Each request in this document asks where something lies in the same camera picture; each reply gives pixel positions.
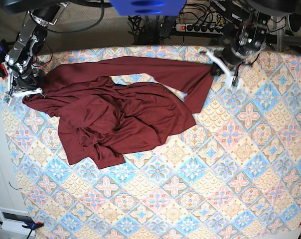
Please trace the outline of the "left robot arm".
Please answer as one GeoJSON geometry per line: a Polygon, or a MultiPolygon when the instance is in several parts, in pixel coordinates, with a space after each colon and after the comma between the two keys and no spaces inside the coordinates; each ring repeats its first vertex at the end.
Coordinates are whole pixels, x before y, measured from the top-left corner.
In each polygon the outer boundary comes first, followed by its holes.
{"type": "Polygon", "coordinates": [[[266,46],[268,21],[271,16],[286,17],[293,13],[301,15],[300,0],[244,0],[242,6],[247,6],[249,15],[244,17],[236,36],[224,34],[220,38],[224,49],[221,51],[207,52],[213,62],[211,75],[225,74],[237,77],[241,65],[253,65],[247,62],[250,56],[259,57],[266,46]]]}

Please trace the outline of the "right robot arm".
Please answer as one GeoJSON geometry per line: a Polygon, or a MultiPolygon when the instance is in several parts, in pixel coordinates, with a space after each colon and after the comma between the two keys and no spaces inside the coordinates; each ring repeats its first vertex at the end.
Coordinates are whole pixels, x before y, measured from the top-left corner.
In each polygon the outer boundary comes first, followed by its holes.
{"type": "Polygon", "coordinates": [[[8,94],[10,96],[41,94],[38,77],[33,72],[33,58],[42,49],[47,38],[47,27],[54,25],[59,14],[67,8],[62,0],[1,0],[0,7],[7,13],[26,12],[30,19],[22,25],[16,42],[6,53],[8,66],[8,94]]]}

